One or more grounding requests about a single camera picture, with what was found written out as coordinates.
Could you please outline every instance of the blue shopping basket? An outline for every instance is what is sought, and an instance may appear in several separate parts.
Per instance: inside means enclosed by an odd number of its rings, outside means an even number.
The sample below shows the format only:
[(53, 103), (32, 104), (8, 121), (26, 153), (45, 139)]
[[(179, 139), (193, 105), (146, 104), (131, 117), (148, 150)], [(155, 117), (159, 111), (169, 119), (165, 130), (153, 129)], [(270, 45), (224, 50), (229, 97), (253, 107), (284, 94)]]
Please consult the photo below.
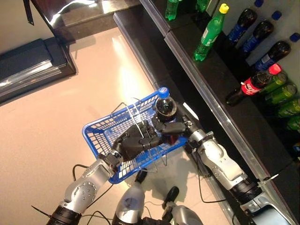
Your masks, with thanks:
[[(155, 91), (135, 104), (85, 125), (82, 129), (82, 134), (94, 156), (97, 158), (99, 153), (107, 155), (115, 139), (135, 123), (133, 119), (136, 121), (140, 119), (147, 120), (152, 125), (151, 118), (155, 114), (153, 106), (157, 98), (158, 91)], [(184, 145), (186, 141), (187, 139), (181, 136), (172, 146), (164, 143), (150, 150), (143, 151), (135, 159), (122, 163), (118, 168), (119, 172), (115, 173), (109, 181), (112, 184), (120, 183), (168, 152)]]

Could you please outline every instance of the green bottle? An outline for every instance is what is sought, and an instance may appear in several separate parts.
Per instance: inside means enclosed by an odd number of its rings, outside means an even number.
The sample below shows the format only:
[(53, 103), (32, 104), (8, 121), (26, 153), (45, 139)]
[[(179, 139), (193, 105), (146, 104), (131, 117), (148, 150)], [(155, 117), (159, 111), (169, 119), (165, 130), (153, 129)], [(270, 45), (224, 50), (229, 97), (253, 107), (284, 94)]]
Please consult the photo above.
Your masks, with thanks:
[(300, 116), (291, 117), (286, 123), (286, 129), (300, 131)]
[(203, 13), (208, 6), (208, 0), (197, 0), (196, 10), (200, 13)]
[(201, 37), (200, 44), (194, 52), (195, 60), (203, 61), (206, 58), (214, 41), (222, 31), (224, 18), (228, 10), (229, 6), (223, 3), (220, 6), (219, 13), (207, 24), (207, 27)]
[(168, 21), (175, 20), (179, 2), (182, 0), (167, 0), (167, 9), (165, 10), (165, 18)]
[(270, 83), (259, 91), (260, 94), (266, 95), (284, 85), (287, 81), (287, 76), (283, 73), (279, 73), (277, 76), (272, 76)]
[(297, 93), (297, 87), (294, 84), (286, 84), (270, 94), (265, 96), (267, 105), (277, 105), (285, 100), (290, 99)]
[(276, 115), (278, 117), (289, 117), (300, 113), (300, 98), (284, 103), (278, 109)]

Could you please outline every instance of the red label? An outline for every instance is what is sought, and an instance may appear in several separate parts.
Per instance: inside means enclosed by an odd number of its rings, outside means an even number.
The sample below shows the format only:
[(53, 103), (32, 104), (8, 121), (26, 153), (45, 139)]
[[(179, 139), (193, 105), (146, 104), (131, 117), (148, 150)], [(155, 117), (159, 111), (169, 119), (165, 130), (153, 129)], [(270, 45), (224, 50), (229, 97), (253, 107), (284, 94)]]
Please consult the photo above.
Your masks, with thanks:
[(241, 84), (241, 89), (246, 95), (254, 95), (255, 93), (259, 92), (259, 90), (261, 90), (260, 88), (256, 88), (255, 86), (253, 86), (253, 84), (251, 83), (251, 78), (249, 78), (245, 82), (242, 82)]

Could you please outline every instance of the blue bottle cap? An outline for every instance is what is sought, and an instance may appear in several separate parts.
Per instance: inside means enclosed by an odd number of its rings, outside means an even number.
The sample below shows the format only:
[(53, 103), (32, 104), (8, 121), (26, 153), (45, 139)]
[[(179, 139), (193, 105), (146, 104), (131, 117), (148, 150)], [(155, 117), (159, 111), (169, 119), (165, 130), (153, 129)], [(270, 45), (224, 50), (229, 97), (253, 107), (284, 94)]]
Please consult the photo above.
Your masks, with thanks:
[(293, 33), (290, 36), (290, 40), (293, 41), (293, 42), (297, 42), (299, 39), (300, 39), (300, 34), (299, 33)]
[(170, 96), (170, 93), (169, 93), (169, 89), (166, 88), (166, 87), (162, 87), (160, 89), (158, 89), (158, 97), (160, 98), (167, 98)]
[(263, 0), (256, 0), (255, 2), (254, 2), (254, 5), (256, 6), (256, 7), (261, 7), (262, 5), (263, 5)]
[(279, 20), (281, 16), (282, 16), (282, 13), (278, 10), (272, 14), (273, 20)]

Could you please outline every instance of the beige floor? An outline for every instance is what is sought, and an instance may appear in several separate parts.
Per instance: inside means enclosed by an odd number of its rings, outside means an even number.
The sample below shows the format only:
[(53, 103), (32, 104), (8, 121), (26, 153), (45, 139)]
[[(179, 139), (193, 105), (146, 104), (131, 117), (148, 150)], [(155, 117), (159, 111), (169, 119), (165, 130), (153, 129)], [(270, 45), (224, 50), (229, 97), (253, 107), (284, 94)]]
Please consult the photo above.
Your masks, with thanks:
[[(82, 127), (109, 114), (130, 97), (142, 98), (153, 91), (146, 75), (115, 28), (79, 40), (71, 46), (78, 75), (0, 107), (0, 224), (40, 225), (47, 217), (34, 205), (52, 213), (72, 182), (72, 167), (94, 160), (82, 137)], [(143, 183), (146, 201), (160, 204), (168, 190), (180, 188), (178, 203), (193, 209), (205, 225), (229, 224), (218, 204), (199, 199), (195, 169), (179, 149), (168, 156), (168, 166), (157, 164), (158, 173), (149, 173)], [(118, 200), (133, 182), (115, 185), (86, 213), (102, 211), (112, 218)], [(110, 186), (106, 183), (100, 190)], [(202, 181), (206, 200), (214, 197)], [(161, 206), (146, 203), (155, 218)], [(86, 224), (84, 217), (80, 224)], [(90, 224), (105, 224), (100, 218)]]

